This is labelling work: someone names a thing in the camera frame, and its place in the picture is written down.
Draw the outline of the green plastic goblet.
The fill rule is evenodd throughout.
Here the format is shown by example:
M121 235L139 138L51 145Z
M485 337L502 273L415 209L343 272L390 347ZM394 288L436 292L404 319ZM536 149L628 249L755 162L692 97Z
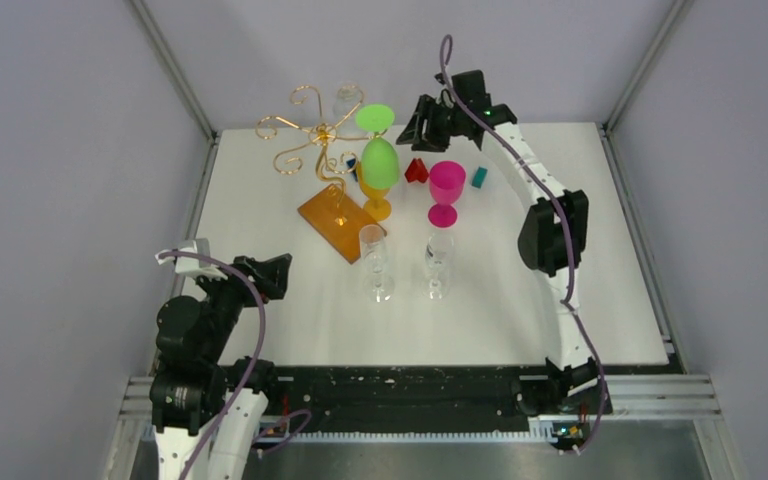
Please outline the green plastic goblet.
M394 111L385 104L368 104L357 112L355 121L372 135L361 154L364 183L379 190L393 187L400 175L399 156L385 135L395 122Z

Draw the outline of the clear short wine glass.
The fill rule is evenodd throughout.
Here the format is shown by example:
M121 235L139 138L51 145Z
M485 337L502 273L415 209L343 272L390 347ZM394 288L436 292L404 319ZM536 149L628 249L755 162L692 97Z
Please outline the clear short wine glass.
M365 100L365 93L354 82L344 83L338 87L333 105L335 125L342 126L360 108Z

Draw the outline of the orange plastic goblet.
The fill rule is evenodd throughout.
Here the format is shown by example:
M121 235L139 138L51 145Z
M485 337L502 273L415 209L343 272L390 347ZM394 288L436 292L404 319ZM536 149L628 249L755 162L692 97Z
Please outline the orange plastic goblet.
M387 200L387 195L390 189L389 188L376 189L369 186L366 183L366 180L364 179L362 167L363 165L361 163L358 163L356 165L355 172L357 174L360 190L367 198L367 201L365 202L363 209L376 222L384 221L391 215L391 212L392 212L391 204Z

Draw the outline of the clear stemmed wine glass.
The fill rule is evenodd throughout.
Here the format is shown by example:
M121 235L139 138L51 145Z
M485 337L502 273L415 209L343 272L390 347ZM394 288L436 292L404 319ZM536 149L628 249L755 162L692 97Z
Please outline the clear stemmed wine glass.
M425 247L425 296L432 300L446 297L452 285L452 268L455 253L454 238L445 233L434 233Z

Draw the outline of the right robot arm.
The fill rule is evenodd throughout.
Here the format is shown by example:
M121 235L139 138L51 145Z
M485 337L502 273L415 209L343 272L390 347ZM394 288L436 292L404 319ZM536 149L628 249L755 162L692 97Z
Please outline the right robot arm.
M443 87L440 95L419 97L398 144L444 152L453 138L467 138L504 174L525 210L517 250L540 288L548 377L537 399L519 394L519 408L529 416L605 413L604 367L583 329L575 289L587 242L587 195L565 188L537 159L512 110L492 101L482 71L438 73L435 79Z

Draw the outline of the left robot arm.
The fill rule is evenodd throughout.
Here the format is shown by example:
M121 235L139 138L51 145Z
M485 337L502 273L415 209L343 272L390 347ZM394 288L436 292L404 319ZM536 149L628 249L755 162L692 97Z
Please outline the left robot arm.
M195 247L157 254L193 279L203 299L179 295L158 311L158 367L149 390L161 479L239 479L265 413L281 393L274 363L258 352L223 365L220 358L242 311L284 298L292 256L224 264Z

